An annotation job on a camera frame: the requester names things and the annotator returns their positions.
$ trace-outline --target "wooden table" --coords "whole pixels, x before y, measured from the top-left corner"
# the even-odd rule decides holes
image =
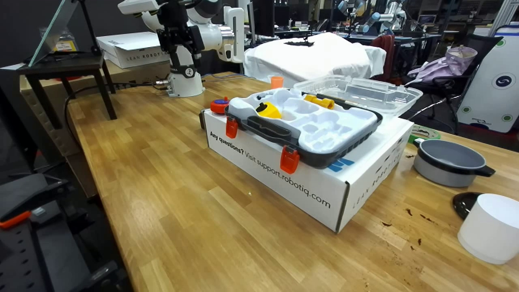
[[[518,291],[519,258],[492,266],[458,242],[461,192],[519,198],[519,154],[443,135],[497,169],[445,188],[414,169],[412,146],[341,234],[284,201],[208,149],[198,114],[211,99],[268,85],[221,73],[207,93],[168,99],[153,88],[96,96],[72,117],[137,291]]]

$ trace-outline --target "cardboard box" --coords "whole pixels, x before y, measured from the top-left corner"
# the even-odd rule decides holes
[[[335,232],[365,205],[377,187],[401,161],[412,124],[383,122],[361,146],[327,169],[299,164],[289,175],[280,169],[283,148],[250,132],[226,137],[226,117],[205,111],[210,148],[268,185],[273,192]]]
[[[169,62],[169,55],[161,51],[156,33],[101,36],[98,44],[104,59],[121,68]]]

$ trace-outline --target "white robot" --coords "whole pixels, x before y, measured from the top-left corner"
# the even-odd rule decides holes
[[[171,55],[168,94],[192,98],[205,91],[197,65],[203,51],[216,51],[224,62],[242,64],[245,47],[244,8],[224,8],[224,23],[213,25],[219,0],[125,0],[124,15],[142,15],[159,36],[161,49]]]

